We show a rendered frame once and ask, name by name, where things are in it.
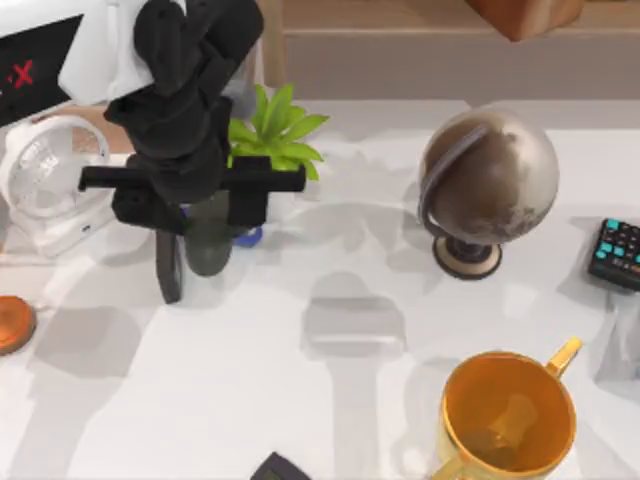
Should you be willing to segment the dark green bottle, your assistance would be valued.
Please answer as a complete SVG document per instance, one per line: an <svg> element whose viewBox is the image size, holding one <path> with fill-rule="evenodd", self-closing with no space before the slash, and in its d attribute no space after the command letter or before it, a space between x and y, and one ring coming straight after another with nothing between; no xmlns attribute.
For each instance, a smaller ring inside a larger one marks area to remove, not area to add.
<svg viewBox="0 0 640 480"><path fill-rule="evenodd" d="M227 224L228 209L228 193L219 191L187 210L186 258L191 270L199 276L219 274L230 258L233 234Z"/></svg>

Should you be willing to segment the green plant in blue pot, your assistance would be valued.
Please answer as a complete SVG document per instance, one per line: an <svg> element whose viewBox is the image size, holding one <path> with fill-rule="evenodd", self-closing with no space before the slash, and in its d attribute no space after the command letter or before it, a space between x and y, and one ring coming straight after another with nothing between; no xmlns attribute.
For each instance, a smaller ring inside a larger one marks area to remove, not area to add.
<svg viewBox="0 0 640 480"><path fill-rule="evenodd" d="M228 226L233 234L233 246L251 248L263 236L267 222L269 200L273 193L297 193L306 182L317 181L316 164L324 160L305 138L322 126L328 117L312 114L293 103L294 89L285 85L268 95L263 86L254 88L254 111L247 120L233 116L228 126L230 146L222 189L227 191L226 170L241 156L264 156L270 159L269 191L266 220L260 226Z"/></svg>

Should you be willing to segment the white table fan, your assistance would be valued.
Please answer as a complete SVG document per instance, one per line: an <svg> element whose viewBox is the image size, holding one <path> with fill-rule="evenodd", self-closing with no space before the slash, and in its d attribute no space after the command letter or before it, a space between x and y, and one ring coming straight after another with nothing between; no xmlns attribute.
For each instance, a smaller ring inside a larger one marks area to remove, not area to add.
<svg viewBox="0 0 640 480"><path fill-rule="evenodd" d="M0 193L13 225L38 254L54 258L114 219L109 191L78 189L85 167L109 164L105 137L79 116L26 120L8 129Z"/></svg>

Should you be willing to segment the orange round coaster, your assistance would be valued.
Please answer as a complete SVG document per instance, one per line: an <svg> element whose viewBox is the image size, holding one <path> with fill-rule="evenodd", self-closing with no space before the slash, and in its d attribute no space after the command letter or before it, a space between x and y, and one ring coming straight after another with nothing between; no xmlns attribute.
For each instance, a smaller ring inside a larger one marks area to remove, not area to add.
<svg viewBox="0 0 640 480"><path fill-rule="evenodd" d="M0 296L0 356L21 349L35 328L34 311L25 300L18 296Z"/></svg>

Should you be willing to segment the wooden shelf unit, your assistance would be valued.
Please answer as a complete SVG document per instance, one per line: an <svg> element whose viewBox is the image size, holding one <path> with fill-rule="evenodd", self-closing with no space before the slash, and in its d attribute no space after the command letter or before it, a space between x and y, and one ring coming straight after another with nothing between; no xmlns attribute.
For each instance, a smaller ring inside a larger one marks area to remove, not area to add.
<svg viewBox="0 0 640 480"><path fill-rule="evenodd" d="M264 77L314 100L640 100L640 0L512 42L466 0L258 0Z"/></svg>

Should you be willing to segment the small black device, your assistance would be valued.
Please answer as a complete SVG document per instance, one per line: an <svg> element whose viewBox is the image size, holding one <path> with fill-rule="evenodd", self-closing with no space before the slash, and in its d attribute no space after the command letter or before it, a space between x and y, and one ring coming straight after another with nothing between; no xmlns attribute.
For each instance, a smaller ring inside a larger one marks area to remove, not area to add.
<svg viewBox="0 0 640 480"><path fill-rule="evenodd" d="M296 464L272 452L255 470L249 480L312 480Z"/></svg>

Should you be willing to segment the brown globe on stand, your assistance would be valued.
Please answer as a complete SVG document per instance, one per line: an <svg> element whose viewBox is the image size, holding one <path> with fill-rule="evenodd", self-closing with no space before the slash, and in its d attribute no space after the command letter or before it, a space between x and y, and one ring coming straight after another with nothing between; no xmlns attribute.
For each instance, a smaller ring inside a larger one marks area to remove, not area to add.
<svg viewBox="0 0 640 480"><path fill-rule="evenodd" d="M483 106L447 120L420 162L417 217L438 265L460 280L492 275L502 246L549 213L559 189L555 148L517 113Z"/></svg>

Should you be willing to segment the golden trophy cup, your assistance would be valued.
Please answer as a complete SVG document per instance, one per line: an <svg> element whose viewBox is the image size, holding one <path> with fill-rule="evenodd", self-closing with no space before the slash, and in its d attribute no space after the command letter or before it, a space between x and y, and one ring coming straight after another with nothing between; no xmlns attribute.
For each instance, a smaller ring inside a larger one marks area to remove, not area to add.
<svg viewBox="0 0 640 480"><path fill-rule="evenodd" d="M546 364L507 351L460 363L443 389L429 480L546 480L575 440L561 376L582 346L572 337Z"/></svg>

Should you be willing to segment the black calculator with teal keys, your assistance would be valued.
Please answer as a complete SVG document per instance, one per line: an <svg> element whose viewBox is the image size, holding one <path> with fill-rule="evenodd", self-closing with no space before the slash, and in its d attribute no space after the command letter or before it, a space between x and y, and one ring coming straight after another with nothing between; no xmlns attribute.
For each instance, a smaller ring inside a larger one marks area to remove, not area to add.
<svg viewBox="0 0 640 480"><path fill-rule="evenodd" d="M605 218L587 271L594 278L640 293L640 225Z"/></svg>

